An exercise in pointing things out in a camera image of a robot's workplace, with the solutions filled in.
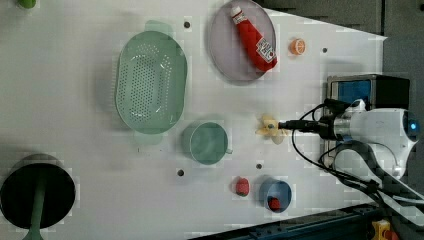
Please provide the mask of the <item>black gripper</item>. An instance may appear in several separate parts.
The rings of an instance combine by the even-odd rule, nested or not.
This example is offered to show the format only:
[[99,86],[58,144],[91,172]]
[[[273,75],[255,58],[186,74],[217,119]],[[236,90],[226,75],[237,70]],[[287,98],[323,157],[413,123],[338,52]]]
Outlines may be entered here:
[[334,117],[323,116],[318,121],[290,120],[279,122],[278,128],[304,128],[307,127],[311,133],[318,134],[324,140],[334,140]]

